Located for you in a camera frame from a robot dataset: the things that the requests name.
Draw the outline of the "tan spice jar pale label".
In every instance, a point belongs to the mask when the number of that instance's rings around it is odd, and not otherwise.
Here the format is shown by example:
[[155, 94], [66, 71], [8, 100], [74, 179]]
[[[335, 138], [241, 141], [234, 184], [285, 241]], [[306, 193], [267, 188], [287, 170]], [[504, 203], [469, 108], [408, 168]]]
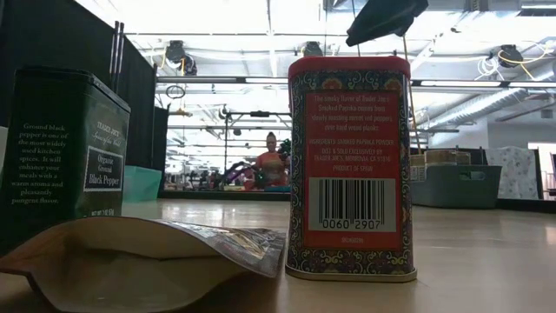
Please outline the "tan spice jar pale label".
[[413, 182], [423, 182], [426, 180], [426, 162], [425, 155], [410, 156], [411, 180]]

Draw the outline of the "smoked paprika tin red lid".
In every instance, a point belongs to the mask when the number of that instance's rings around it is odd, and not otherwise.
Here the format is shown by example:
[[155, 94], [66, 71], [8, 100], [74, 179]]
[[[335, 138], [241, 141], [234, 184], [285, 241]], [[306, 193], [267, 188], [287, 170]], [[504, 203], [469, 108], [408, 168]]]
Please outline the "smoked paprika tin red lid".
[[410, 76], [400, 57], [304, 57], [290, 65], [290, 276], [377, 283], [417, 277]]

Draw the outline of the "grey plastic bin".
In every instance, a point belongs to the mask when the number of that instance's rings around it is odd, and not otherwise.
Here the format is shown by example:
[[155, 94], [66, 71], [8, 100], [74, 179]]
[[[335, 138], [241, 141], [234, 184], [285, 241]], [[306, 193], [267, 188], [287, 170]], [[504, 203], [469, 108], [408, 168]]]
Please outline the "grey plastic bin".
[[412, 204], [449, 209], [492, 209], [498, 199], [500, 166], [431, 165], [426, 180], [411, 180]]

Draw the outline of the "person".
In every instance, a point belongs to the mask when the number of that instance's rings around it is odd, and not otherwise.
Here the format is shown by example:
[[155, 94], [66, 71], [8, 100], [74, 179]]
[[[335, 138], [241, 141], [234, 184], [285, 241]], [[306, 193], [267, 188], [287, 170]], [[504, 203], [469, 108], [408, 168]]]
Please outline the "person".
[[281, 158], [278, 153], [277, 139], [273, 132], [269, 132], [266, 137], [267, 151], [260, 154], [255, 161], [255, 166], [261, 170], [265, 178], [265, 186], [286, 186], [288, 182], [287, 167], [290, 159]]

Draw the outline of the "horizontal ceiling light beam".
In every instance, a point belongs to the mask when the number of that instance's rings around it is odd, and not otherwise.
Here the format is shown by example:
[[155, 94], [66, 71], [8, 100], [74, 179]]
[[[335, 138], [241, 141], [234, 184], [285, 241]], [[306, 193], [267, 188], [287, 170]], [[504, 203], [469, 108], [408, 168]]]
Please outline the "horizontal ceiling light beam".
[[[238, 83], [238, 84], [288, 84], [281, 77], [158, 77], [158, 83]], [[413, 80], [418, 87], [458, 87], [470, 88], [556, 88], [556, 82], [549, 81], [464, 81], [464, 80]]]

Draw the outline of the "white floral cloth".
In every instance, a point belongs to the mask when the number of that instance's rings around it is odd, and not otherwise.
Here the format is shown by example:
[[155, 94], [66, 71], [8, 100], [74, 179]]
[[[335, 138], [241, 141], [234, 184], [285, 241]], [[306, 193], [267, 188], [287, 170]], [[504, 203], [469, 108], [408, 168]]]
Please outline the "white floral cloth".
[[489, 165], [501, 167], [498, 198], [539, 200], [536, 158], [532, 150], [514, 146], [487, 149]]

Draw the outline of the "thin black pole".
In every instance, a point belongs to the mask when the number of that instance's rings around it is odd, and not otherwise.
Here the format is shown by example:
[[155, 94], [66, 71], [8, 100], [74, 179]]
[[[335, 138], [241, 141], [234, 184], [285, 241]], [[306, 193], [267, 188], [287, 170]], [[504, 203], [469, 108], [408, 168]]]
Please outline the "thin black pole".
[[116, 69], [116, 57], [118, 52], [119, 26], [120, 26], [120, 22], [115, 21], [113, 36], [112, 36], [111, 52], [110, 52], [110, 64], [109, 64], [109, 87], [111, 90], [114, 89], [114, 83], [115, 83], [115, 69]]
[[119, 80], [122, 70], [122, 58], [123, 58], [123, 48], [124, 48], [124, 22], [117, 22], [117, 34], [116, 34], [116, 60], [114, 68], [114, 92], [117, 93], [119, 89]]

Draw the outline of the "teal plastic bin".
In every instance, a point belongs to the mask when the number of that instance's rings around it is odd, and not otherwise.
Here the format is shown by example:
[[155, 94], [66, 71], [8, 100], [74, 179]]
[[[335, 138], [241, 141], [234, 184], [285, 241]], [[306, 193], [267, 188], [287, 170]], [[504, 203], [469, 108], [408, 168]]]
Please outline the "teal plastic bin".
[[160, 170], [126, 165], [123, 179], [123, 201], [134, 203], [156, 200], [161, 179]]

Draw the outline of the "black curtain partition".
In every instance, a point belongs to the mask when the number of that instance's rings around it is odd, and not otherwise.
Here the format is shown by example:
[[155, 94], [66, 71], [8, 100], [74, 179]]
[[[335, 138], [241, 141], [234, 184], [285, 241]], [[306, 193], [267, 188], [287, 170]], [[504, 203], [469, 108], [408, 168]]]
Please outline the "black curtain partition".
[[[86, 70], [110, 83], [114, 29], [75, 0], [0, 0], [0, 126], [9, 123], [14, 73], [24, 65]], [[162, 170], [168, 116], [156, 75], [124, 40], [118, 96], [131, 108], [126, 163]]]

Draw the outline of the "green black pepper tin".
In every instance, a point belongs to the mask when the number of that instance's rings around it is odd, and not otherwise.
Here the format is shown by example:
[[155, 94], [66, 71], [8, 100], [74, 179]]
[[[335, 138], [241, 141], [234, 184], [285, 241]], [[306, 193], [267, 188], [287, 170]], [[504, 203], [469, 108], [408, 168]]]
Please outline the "green black pepper tin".
[[87, 71], [17, 70], [0, 177], [0, 257], [59, 223], [121, 215], [129, 118], [129, 106]]

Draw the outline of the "brown kraft paper pouch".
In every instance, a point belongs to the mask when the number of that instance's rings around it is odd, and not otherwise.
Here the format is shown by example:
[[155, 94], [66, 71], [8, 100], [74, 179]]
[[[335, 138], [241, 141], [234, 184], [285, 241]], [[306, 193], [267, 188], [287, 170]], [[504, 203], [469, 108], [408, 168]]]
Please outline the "brown kraft paper pouch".
[[164, 313], [245, 273], [274, 278], [286, 235], [136, 217], [52, 226], [0, 257], [63, 313]]

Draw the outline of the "silver air duct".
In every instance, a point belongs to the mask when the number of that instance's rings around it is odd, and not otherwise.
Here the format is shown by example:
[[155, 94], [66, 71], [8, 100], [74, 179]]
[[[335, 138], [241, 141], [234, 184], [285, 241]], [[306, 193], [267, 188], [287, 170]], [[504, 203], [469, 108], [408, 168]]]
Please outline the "silver air duct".
[[556, 88], [512, 88], [491, 95], [477, 96], [430, 119], [428, 122], [421, 123], [420, 127], [429, 130], [446, 125], [460, 125], [522, 103], [533, 95], [556, 95]]

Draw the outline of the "metal gantry frame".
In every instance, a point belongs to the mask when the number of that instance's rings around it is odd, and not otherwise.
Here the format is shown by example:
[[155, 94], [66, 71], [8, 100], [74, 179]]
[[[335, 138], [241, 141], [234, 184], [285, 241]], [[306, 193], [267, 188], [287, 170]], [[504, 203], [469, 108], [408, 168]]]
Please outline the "metal gantry frame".
[[223, 110], [220, 118], [215, 130], [222, 141], [224, 171], [236, 163], [255, 163], [259, 155], [268, 152], [268, 135], [275, 137], [275, 150], [291, 138], [292, 118], [289, 113]]

